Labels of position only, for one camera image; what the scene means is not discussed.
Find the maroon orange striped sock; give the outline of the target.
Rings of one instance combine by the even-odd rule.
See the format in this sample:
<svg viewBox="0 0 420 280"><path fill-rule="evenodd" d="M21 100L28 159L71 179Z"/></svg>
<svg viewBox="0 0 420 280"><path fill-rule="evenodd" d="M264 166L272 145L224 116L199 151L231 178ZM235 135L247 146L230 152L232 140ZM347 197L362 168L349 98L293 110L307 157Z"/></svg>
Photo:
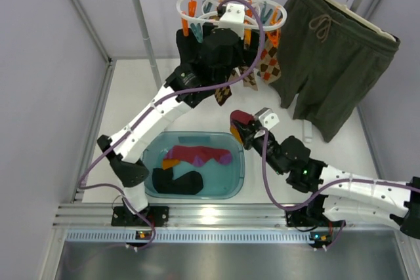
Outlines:
<svg viewBox="0 0 420 280"><path fill-rule="evenodd" d="M241 123L243 125L248 125L250 122L254 121L253 115L246 113L241 110L234 110L230 114L230 133L234 136L234 138L243 145L243 139L240 136L239 130L235 123Z"/></svg>

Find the brown yellow argyle sock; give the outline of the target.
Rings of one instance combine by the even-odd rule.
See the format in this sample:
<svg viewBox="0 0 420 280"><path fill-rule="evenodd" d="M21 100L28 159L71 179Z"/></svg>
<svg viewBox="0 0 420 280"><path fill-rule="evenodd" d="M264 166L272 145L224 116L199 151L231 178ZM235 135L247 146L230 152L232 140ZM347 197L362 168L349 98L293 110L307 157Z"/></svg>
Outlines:
<svg viewBox="0 0 420 280"><path fill-rule="evenodd" d="M231 82L237 79L238 77L239 77L238 73L236 71L233 71L228 78L228 82ZM232 89L230 85L223 88L219 88L215 91L215 99L219 106L223 106L231 96L232 96Z"/></svg>

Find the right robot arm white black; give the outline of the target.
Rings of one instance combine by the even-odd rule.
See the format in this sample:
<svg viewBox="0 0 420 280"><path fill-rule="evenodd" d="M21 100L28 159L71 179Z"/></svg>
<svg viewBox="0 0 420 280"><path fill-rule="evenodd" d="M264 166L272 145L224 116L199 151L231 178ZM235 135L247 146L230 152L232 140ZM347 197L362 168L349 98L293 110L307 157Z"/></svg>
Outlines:
<svg viewBox="0 0 420 280"><path fill-rule="evenodd" d="M262 168L286 175L294 190L308 193L307 201L285 206L287 213L301 213L311 225L319 221L365 221L386 225L414 239L419 238L419 177L395 182L358 176L311 158L294 136L278 143L254 119L231 121L230 131L246 149L262 158Z"/></svg>

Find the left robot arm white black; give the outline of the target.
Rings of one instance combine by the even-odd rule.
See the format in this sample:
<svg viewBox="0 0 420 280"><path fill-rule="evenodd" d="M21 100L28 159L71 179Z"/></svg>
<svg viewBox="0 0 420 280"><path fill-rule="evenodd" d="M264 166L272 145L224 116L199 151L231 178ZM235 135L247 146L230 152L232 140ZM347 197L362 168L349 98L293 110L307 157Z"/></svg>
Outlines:
<svg viewBox="0 0 420 280"><path fill-rule="evenodd" d="M232 71L244 61L243 38L228 28L212 29L202 42L179 31L177 47L180 64L149 105L119 132L97 140L132 214L148 207L144 181L149 171L140 159L143 151L171 123L227 87Z"/></svg>

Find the white clip sock hanger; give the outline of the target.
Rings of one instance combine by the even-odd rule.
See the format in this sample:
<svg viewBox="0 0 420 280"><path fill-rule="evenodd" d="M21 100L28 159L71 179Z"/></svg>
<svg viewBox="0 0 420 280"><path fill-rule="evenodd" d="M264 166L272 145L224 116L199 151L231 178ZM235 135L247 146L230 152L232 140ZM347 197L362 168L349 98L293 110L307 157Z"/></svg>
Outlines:
<svg viewBox="0 0 420 280"><path fill-rule="evenodd" d="M176 9L184 28L208 23L240 36L251 30L279 31L287 20L284 6L271 0L177 0Z"/></svg>

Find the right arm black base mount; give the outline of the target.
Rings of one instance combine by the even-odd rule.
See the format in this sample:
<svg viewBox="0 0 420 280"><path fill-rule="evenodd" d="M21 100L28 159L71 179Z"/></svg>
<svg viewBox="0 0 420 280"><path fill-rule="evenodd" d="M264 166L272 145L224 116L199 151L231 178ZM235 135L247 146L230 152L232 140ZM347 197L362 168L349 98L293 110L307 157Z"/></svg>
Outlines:
<svg viewBox="0 0 420 280"><path fill-rule="evenodd" d="M323 227L340 227L342 220L328 219L321 210L303 207L295 211L286 211L285 218L287 225L292 228L323 228Z"/></svg>

